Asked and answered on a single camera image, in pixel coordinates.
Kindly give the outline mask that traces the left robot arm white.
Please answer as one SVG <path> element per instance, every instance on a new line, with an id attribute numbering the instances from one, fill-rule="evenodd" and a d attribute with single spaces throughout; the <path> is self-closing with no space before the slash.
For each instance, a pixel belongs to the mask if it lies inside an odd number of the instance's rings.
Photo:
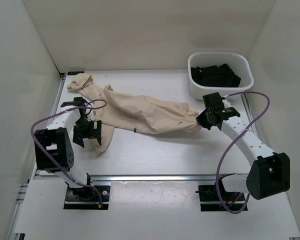
<path id="1" fill-rule="evenodd" d="M 60 111 L 50 116 L 53 121 L 46 128 L 35 129 L 42 123 L 38 120 L 30 129 L 37 168 L 61 177 L 83 200 L 90 200 L 99 191 L 93 186 L 91 176 L 75 165 L 73 145 L 83 148 L 85 139 L 102 143 L 102 121 L 94 121 L 93 112 L 107 103 L 102 99 L 99 102 L 99 106 L 94 106 L 94 100 L 75 97 L 61 104 Z"/>

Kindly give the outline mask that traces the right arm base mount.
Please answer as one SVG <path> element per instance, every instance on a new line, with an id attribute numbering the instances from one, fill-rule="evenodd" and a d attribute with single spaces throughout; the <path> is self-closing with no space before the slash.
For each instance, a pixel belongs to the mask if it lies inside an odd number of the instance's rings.
<path id="1" fill-rule="evenodd" d="M 199 195 L 201 212 L 227 211 L 219 200 L 215 185 L 199 185 L 195 193 Z M 233 212 L 239 211 L 246 201 L 246 197 L 243 193 L 226 192 L 223 190 L 221 190 L 220 193 L 224 204 Z"/>

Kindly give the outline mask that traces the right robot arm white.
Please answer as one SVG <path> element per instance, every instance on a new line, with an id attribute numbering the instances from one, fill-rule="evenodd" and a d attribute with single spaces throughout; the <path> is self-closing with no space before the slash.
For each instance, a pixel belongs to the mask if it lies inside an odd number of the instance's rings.
<path id="1" fill-rule="evenodd" d="M 196 117 L 204 129 L 217 127 L 236 145 L 247 159 L 250 170 L 247 174 L 231 173 L 220 176 L 216 173 L 214 193 L 220 200 L 232 193 L 242 193 L 261 200 L 290 189 L 290 158 L 284 152 L 276 153 L 265 145 L 246 124 L 239 112 L 218 92 L 203 96 L 205 110 Z"/>

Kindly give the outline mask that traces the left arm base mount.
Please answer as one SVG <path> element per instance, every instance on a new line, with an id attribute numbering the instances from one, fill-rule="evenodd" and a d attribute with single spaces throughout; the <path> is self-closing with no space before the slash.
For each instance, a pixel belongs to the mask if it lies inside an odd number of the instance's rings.
<path id="1" fill-rule="evenodd" d="M 65 210 L 108 210 L 111 186 L 95 185 L 92 188 L 70 188 L 66 189 L 63 208 Z"/>

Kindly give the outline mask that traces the beige trousers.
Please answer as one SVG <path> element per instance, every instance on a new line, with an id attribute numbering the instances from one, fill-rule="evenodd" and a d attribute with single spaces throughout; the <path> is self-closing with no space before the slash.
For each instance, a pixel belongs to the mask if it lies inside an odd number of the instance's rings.
<path id="1" fill-rule="evenodd" d="M 93 111 L 94 121 L 102 122 L 101 143 L 95 139 L 91 141 L 97 156 L 108 149 L 116 128 L 148 135 L 201 130 L 196 121 L 199 113 L 191 110 L 186 102 L 116 92 L 110 85 L 102 88 L 94 84 L 88 73 L 77 74 L 67 85 L 67 90 L 78 92 L 92 101 L 94 107 L 100 106 L 97 99 L 106 101 L 105 107 Z"/>

